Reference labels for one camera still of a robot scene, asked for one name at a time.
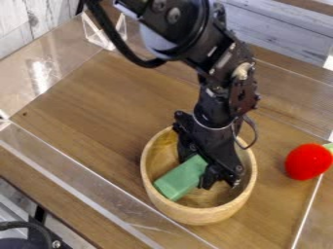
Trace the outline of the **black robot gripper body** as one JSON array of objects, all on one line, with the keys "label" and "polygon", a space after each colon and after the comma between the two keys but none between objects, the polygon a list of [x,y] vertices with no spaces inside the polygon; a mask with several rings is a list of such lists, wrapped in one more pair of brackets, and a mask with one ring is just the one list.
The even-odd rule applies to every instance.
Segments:
[{"label": "black robot gripper body", "polygon": [[233,124],[222,128],[210,128],[199,123],[195,115],[177,111],[173,130],[175,132],[183,130],[194,136],[205,154],[202,158],[209,165],[225,164],[229,168],[234,168],[239,175],[245,174],[245,166],[235,152],[237,129]]}]

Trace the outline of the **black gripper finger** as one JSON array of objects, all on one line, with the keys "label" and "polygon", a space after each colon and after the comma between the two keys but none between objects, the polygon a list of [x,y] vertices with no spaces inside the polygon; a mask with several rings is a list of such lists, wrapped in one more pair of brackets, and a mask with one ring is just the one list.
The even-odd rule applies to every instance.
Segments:
[{"label": "black gripper finger", "polygon": [[199,178],[199,189],[209,190],[215,182],[225,181],[234,188],[241,183],[239,173],[225,164],[210,164]]},{"label": "black gripper finger", "polygon": [[199,155],[202,157],[205,154],[201,150],[201,146],[198,145],[194,136],[183,130],[179,130],[177,134],[177,152],[179,162],[186,162],[195,155]]}]

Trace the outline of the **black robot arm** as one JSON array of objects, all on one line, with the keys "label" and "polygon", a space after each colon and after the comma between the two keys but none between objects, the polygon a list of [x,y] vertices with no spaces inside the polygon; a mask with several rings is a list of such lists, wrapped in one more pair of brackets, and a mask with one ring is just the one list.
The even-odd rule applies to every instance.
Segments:
[{"label": "black robot arm", "polygon": [[143,43],[154,54],[140,58],[123,41],[100,0],[83,0],[92,17],[122,55],[144,68],[175,60],[198,74],[199,98],[190,114],[174,113],[178,154],[183,160],[199,155],[209,165],[199,187],[215,182],[237,186],[246,169],[237,156],[237,136],[247,113],[258,108],[261,95],[255,60],[247,44],[226,25],[218,0],[114,0],[114,6],[139,22]]}]

